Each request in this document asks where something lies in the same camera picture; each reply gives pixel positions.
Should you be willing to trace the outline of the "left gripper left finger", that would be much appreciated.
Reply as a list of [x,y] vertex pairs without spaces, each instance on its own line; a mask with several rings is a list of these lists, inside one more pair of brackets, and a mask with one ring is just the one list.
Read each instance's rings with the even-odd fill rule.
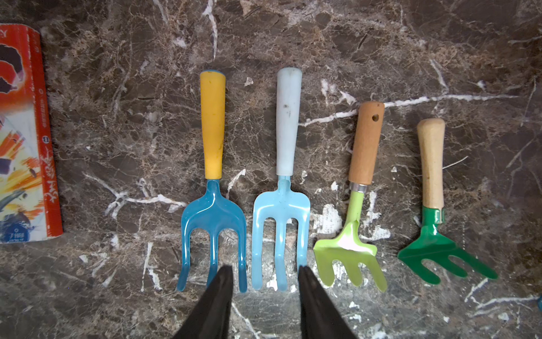
[[233,287],[232,267],[221,267],[173,338],[227,338]]

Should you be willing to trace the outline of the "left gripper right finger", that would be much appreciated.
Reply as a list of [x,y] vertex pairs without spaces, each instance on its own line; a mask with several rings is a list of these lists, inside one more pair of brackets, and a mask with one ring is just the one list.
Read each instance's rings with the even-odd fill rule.
[[300,266],[301,337],[356,339],[313,271]]

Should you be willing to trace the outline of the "yellow handle teal fork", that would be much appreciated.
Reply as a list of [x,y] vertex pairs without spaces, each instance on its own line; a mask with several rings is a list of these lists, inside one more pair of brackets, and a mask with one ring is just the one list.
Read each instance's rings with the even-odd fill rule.
[[226,229],[238,235],[239,290],[248,289],[246,273],[246,218],[243,210],[224,198],[220,192],[222,178],[222,156],[225,127],[226,77],[215,70],[200,74],[201,124],[205,160],[206,192],[189,203],[182,213],[182,270],[176,286],[178,291],[186,287],[191,268],[191,233],[195,229],[205,230],[210,236],[210,284],[219,267],[219,236]]

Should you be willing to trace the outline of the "white handle lightblue fork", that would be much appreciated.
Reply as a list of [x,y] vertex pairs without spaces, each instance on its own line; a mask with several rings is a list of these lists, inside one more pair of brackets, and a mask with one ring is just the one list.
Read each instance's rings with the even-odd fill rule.
[[287,221],[298,222],[296,265],[307,265],[311,202],[303,193],[291,190],[291,176],[294,171],[299,109],[301,101],[302,71],[287,67],[277,73],[277,190],[261,193],[254,202],[251,280],[254,289],[263,286],[263,231],[264,222],[272,218],[276,222],[275,233],[275,274],[277,287],[288,289],[285,267],[285,244]]

